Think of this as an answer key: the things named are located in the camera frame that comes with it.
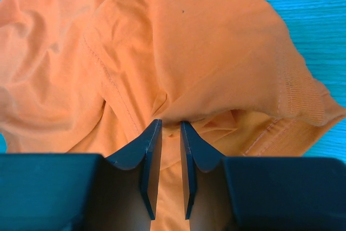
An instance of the blue wooden surface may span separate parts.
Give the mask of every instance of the blue wooden surface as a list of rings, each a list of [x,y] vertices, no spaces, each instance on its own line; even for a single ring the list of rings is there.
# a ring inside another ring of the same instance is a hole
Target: blue wooden surface
[[[346,107],[346,0],[267,0],[285,20],[315,78]],[[0,140],[0,152],[5,143]],[[306,156],[346,161],[346,121],[326,133]]]

